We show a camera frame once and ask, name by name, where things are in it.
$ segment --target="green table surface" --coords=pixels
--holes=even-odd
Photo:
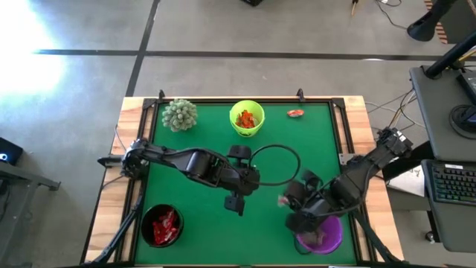
[[[199,117],[192,129],[173,133],[157,123],[154,144],[181,150],[206,147],[226,155],[234,144],[256,150],[267,144],[284,144],[295,149],[308,168],[324,182],[339,174],[338,151],[327,104],[263,104],[266,120],[258,134],[239,136],[230,125],[230,104],[197,104]],[[300,118],[289,118],[290,109],[304,109]],[[254,159],[261,182],[288,179],[296,168],[294,156],[283,149],[264,150]],[[180,172],[152,165],[149,172],[144,210],[157,204],[172,204],[184,216],[184,231],[172,246],[154,248],[139,235],[137,264],[355,264],[349,218],[341,218],[344,239],[328,255],[300,255],[292,233],[285,227],[287,207],[278,207],[277,198],[285,185],[260,186],[245,197],[242,217],[223,207],[229,192],[192,182]]]

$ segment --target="succulent plant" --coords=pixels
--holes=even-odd
[[[188,100],[175,99],[162,112],[164,127],[170,127],[173,132],[188,130],[196,125],[196,105]]]

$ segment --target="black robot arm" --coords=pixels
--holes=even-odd
[[[286,218],[286,226],[297,234],[314,232],[328,216],[340,217],[357,209],[364,202],[370,179],[393,158],[410,153],[411,145],[400,131],[386,128],[379,133],[376,148],[351,159],[329,187],[318,187],[319,178],[310,171],[305,182],[290,182],[284,196],[293,213]]]
[[[236,162],[230,163],[227,157]],[[243,196],[249,196],[258,189],[260,173],[243,162],[251,158],[249,147],[234,145],[227,157],[205,148],[174,150],[139,139],[124,154],[121,174],[138,178],[149,162],[175,168],[195,182],[231,191],[231,195],[225,198],[225,208],[242,216],[245,207]]]

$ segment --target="keyboard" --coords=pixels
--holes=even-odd
[[[456,165],[424,161],[422,165],[426,165],[425,176],[430,176],[435,201],[476,205],[476,163]]]

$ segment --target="white paper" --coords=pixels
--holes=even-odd
[[[412,168],[400,174],[398,177],[391,179],[388,183],[388,187],[424,197],[425,176],[423,175],[422,166]]]

